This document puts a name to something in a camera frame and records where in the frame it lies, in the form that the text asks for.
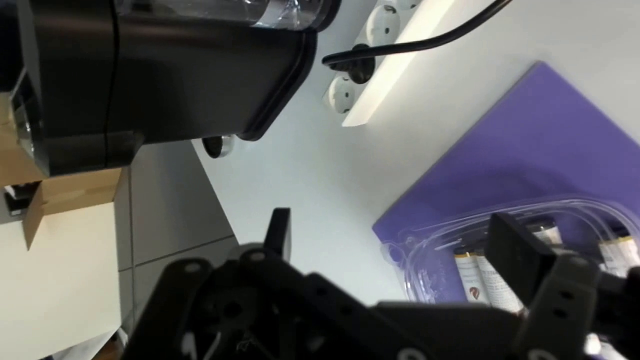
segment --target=cardboard box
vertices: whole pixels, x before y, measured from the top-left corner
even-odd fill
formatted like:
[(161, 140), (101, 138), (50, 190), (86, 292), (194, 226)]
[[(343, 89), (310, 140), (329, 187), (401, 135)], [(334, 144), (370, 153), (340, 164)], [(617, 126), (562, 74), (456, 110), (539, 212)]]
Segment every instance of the cardboard box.
[(38, 166), (19, 144), (19, 135), (10, 118), (8, 94), (0, 94), (0, 187), (41, 183), (23, 221), (29, 249), (33, 246), (45, 217), (113, 202), (121, 179), (121, 169), (57, 179), (42, 176)]
[(38, 166), (21, 149), (17, 126), (10, 121), (8, 94), (0, 94), (0, 187), (41, 183)]

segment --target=black mechanical part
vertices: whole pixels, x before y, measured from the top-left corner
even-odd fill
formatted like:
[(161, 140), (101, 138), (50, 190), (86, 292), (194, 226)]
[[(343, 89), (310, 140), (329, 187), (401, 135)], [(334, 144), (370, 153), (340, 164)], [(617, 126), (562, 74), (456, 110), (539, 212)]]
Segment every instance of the black mechanical part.
[[(355, 50), (366, 53), (368, 47), (357, 45)], [(370, 58), (361, 58), (361, 60), (353, 60), (353, 62), (338, 62), (334, 71), (346, 72), (350, 76), (350, 80), (357, 85), (366, 85), (368, 80), (375, 78), (376, 58), (370, 56)]]
[(23, 72), (21, 24), (15, 0), (0, 2), (0, 92), (15, 91)]
[(17, 217), (17, 218), (23, 217), (33, 204), (38, 188), (41, 188), (41, 183), (6, 187), (3, 195), (4, 195), (4, 204), (10, 217)]
[(557, 262), (551, 246), (507, 215), (492, 217), (485, 257), (500, 269), (502, 278), (525, 305), (535, 301)]
[[(277, 211), (268, 246), (253, 246), (220, 269), (178, 262), (163, 276), (140, 327), (125, 352), (133, 359), (206, 360), (327, 360), (327, 359), (586, 359), (589, 333), (622, 341), (622, 352), (639, 355), (639, 270), (629, 281), (605, 276), (576, 255), (559, 255), (549, 270), (530, 252), (523, 267), (536, 276), (514, 276), (510, 285), (530, 287), (530, 311), (510, 314), (487, 306), (378, 305), (366, 309), (323, 276), (303, 276), (289, 267), (277, 245), (289, 234), (289, 212)], [(526, 225), (497, 215), (491, 229), (494, 246), (529, 245)], [(500, 275), (504, 252), (494, 252)], [(603, 288), (617, 291), (617, 313)]]
[(259, 140), (306, 80), (316, 33), (118, 15), (113, 0), (21, 0), (15, 112), (45, 175), (127, 166), (143, 144)]
[(290, 217), (293, 217), (293, 211), (277, 208), (265, 239), (265, 251), (285, 260), (289, 260), (293, 252)]

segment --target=plastic packaging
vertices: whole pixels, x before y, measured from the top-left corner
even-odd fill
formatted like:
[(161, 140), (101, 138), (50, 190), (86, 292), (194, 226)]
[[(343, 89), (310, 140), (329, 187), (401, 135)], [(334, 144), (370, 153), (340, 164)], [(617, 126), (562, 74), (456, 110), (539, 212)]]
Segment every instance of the plastic packaging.
[(523, 305), (482, 257), (489, 221), (497, 212), (517, 217), (539, 240), (574, 251), (619, 276), (640, 265), (640, 226), (617, 204), (570, 199), (499, 207), (448, 225), (409, 231), (402, 234), (405, 243), (388, 246), (409, 292), (421, 302), (482, 302), (519, 313)]
[(323, 31), (340, 0), (122, 0), (121, 13), (208, 19), (256, 29)]

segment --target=electrical outlet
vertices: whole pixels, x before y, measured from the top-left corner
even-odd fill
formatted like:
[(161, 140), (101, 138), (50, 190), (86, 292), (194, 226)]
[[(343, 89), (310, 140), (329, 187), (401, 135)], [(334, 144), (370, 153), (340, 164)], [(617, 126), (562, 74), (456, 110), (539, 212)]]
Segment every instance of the electrical outlet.
[(391, 6), (398, 11), (398, 15), (406, 17), (419, 11), (422, 0), (391, 0)]
[[(366, 47), (387, 47), (387, 45), (396, 45), (402, 36), (406, 43), (409, 34), (402, 34), (402, 31), (412, 22), (412, 19), (417, 19), (417, 15), (431, 15), (424, 11), (424, 6), (431, 8), (438, 8), (442, 6), (442, 2), (454, 2), (454, 0), (378, 0), (378, 4), (372, 8), (365, 29), (361, 31), (361, 34), (357, 36), (355, 45), (366, 45)], [(376, 74), (380, 72), (378, 69), (384, 66), (383, 64), (384, 58), (378, 56), (376, 58)], [(391, 66), (387, 66), (384, 71), (384, 78), (392, 78), (392, 83), (398, 80), (398, 76), (388, 74)], [(372, 83), (376, 83), (376, 74), (365, 83), (365, 85), (357, 85), (350, 80), (350, 74), (346, 72), (338, 72), (334, 76), (334, 80), (329, 86), (329, 92), (324, 96), (324, 102), (343, 118), (343, 126), (361, 126), (366, 124), (370, 118), (370, 110), (365, 112), (368, 108), (368, 105), (372, 105), (375, 108), (380, 106), (380, 102), (384, 100), (388, 89), (380, 85), (376, 85), (376, 89), (372, 91)]]
[(401, 15), (391, 4), (380, 4), (372, 11), (366, 20), (366, 45), (368, 47), (384, 47), (395, 45), (401, 34)]
[(337, 76), (327, 92), (327, 102), (337, 114), (346, 114), (359, 100), (359, 86), (349, 76)]

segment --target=black cable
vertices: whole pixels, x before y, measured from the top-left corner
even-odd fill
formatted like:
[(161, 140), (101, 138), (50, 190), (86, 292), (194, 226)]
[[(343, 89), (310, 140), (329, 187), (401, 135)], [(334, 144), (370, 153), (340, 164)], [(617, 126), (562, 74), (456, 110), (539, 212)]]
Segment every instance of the black cable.
[(436, 39), (419, 41), (419, 43), (405, 43), (405, 45), (376, 47), (376, 48), (368, 48), (368, 47), (366, 48), (355, 48), (350, 53), (330, 55), (330, 56), (323, 58), (323, 64), (330, 66), (333, 71), (346, 71), (346, 69), (350, 69), (350, 64), (357, 64), (357, 62), (362, 62), (362, 60), (370, 60), (370, 58), (376, 58), (376, 56), (391, 56), (391, 55), (422, 53), (422, 50), (431, 50), (431, 48), (441, 48), (444, 45), (450, 45), (450, 43), (471, 34), (473, 31), (477, 31), (478, 26), (482, 26), (485, 22), (494, 19), (510, 2), (512, 0), (497, 0), (489, 8), (485, 8), (480, 15), (477, 15), (473, 20), (468, 20), (463, 26), (458, 26), (458, 29), (447, 33), (447, 34), (441, 34)]

